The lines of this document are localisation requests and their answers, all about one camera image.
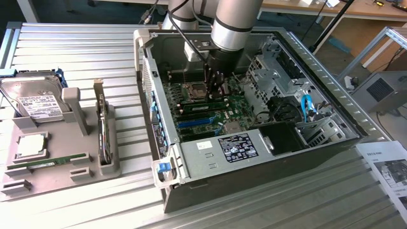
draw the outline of motherboard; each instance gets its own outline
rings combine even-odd
[[[255,117],[238,79],[227,79],[223,86],[226,96],[209,103],[205,99],[206,83],[201,77],[173,74],[163,88],[182,142],[249,130]]]

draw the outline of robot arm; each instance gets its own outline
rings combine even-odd
[[[170,0],[169,10],[178,7],[185,0]],[[173,19],[182,30],[197,29],[198,23],[193,10],[206,16],[215,15],[211,32],[210,50],[206,60],[207,99],[222,96],[222,85],[237,68],[243,54],[245,44],[257,22],[257,15],[263,0],[197,0],[174,12]],[[163,29],[173,29],[169,23],[170,15],[163,23]]]

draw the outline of green circuit board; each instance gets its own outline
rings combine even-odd
[[[249,130],[254,122],[251,106],[233,77],[227,81],[230,95],[211,103],[205,102],[206,88],[203,81],[167,82],[163,83],[163,87],[178,135],[183,142]],[[202,120],[210,123],[187,127],[181,126],[187,122]]]

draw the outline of metal table surface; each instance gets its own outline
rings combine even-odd
[[[2,202],[0,228],[23,228],[21,224],[30,228],[406,228],[354,149],[314,170],[163,214],[137,88],[133,33],[138,28],[26,23],[21,30],[7,30],[11,42],[3,44],[10,47],[0,49],[0,54],[7,50],[6,68],[38,70],[59,66],[69,85],[82,89],[82,106],[95,104],[93,79],[105,79],[106,96],[117,107],[123,176]],[[0,142],[9,138],[13,115],[3,100]],[[0,155],[6,153],[2,144]]]

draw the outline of hard drive label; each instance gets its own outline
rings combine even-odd
[[[218,140],[230,163],[259,156],[249,134],[219,138]]]
[[[19,97],[18,99],[31,118],[63,116],[62,108],[58,105],[54,95]]]

